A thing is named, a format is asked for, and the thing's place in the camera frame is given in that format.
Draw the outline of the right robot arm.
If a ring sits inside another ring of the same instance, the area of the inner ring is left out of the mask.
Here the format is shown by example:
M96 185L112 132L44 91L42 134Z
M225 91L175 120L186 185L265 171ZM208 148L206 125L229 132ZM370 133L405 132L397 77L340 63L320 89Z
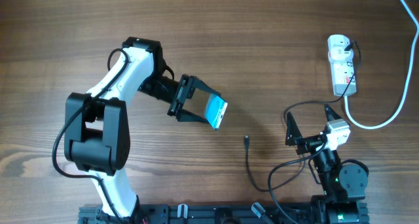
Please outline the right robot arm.
M324 105L327 123L315 136L303 137L288 112L285 144L297 147L298 155L309 155L308 165L315 182L323 189L310 201L312 223L368 223L365 199L369 169L355 159L341 160L338 147L348 141L350 125L329 105Z

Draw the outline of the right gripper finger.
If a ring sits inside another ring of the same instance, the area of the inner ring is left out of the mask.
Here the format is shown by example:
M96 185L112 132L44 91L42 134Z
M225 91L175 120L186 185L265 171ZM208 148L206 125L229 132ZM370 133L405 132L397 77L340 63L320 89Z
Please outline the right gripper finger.
M302 145L303 137L291 112L286 115L287 131L285 144L288 146Z
M324 110L328 122L341 119L341 116L338 115L329 104L324 104Z

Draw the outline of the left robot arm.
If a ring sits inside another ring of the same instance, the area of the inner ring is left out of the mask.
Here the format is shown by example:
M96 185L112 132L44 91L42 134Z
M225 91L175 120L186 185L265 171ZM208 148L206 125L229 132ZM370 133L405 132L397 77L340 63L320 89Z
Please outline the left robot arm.
M94 182L102 203L79 210L79 223L148 223L150 213L125 169L130 152L127 108L136 92L168 103L168 115L179 122L220 127L228 103L196 76L165 76L171 69L160 42L129 37L108 73L84 94L72 93L65 103L65 124L55 145L64 142L64 155L82 173L75 178Z

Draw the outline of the teal screen smartphone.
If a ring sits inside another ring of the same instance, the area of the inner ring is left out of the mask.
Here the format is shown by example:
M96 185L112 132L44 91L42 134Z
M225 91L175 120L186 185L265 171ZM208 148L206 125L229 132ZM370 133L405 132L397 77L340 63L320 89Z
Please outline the teal screen smartphone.
M214 130L219 129L227 106L228 103L224 101L224 99L222 99L220 96L215 94L209 95L204 110L204 116Z

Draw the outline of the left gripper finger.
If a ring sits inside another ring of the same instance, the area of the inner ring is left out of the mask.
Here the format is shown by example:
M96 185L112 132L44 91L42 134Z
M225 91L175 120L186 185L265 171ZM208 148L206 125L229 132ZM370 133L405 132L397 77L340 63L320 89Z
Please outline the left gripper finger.
M178 122L201 122L204 124L209 123L207 119L184 109L180 109L177 111L176 119Z
M216 96L221 95L218 91L209 87L204 81L199 79L197 76L192 76L191 78L192 78L192 87L193 88L197 88L199 90L202 90L204 92L208 92L210 94L214 94Z

